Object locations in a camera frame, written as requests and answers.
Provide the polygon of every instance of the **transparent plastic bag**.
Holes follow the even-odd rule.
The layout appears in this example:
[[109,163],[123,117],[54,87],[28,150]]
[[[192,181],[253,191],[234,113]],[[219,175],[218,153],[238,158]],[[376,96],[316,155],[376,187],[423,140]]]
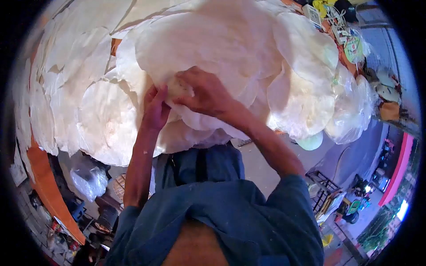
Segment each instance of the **transparent plastic bag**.
[[340,63],[333,89],[337,95],[334,114],[325,132],[336,144],[347,144],[360,138],[368,128],[378,96],[363,76],[355,80]]
[[97,167],[89,157],[79,156],[69,172],[76,189],[90,202],[102,196],[108,185],[105,170]]

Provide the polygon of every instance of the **motorcycle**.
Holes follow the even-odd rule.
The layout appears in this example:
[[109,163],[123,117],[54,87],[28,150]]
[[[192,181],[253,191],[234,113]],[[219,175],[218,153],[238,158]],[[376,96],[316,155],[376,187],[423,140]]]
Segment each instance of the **motorcycle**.
[[365,197],[367,193],[372,192],[372,186],[368,180],[363,180],[359,174],[355,175],[356,183],[352,186],[351,192],[357,197]]

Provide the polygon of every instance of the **orange panel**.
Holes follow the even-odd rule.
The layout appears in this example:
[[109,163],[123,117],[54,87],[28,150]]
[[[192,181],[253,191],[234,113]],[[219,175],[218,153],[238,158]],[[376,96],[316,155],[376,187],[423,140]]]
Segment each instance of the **orange panel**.
[[33,137],[31,137],[31,148],[28,149],[27,156],[35,178],[35,184],[31,182],[32,187],[37,191],[38,196],[50,214],[61,220],[72,236],[80,244],[84,245],[86,238],[62,199],[50,168],[47,153],[38,148]]

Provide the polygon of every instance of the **yellow object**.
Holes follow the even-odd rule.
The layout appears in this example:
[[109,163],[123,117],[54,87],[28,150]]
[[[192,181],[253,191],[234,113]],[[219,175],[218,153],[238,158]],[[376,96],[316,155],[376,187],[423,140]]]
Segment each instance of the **yellow object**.
[[330,245],[331,241],[333,240],[333,234],[325,235],[323,238],[321,238],[321,240],[322,240],[322,246],[326,247]]
[[321,18],[325,18],[327,15],[327,9],[325,6],[334,6],[334,3],[336,2],[337,0],[314,0],[312,2],[312,6],[318,10]]

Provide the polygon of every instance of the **power strip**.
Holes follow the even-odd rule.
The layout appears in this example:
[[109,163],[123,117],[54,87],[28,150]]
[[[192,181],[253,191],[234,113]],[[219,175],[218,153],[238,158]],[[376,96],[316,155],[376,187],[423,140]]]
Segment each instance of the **power strip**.
[[302,10],[303,14],[305,14],[305,17],[307,17],[317,29],[322,29],[320,14],[318,13],[318,10],[315,7],[310,5],[304,5],[302,7]]

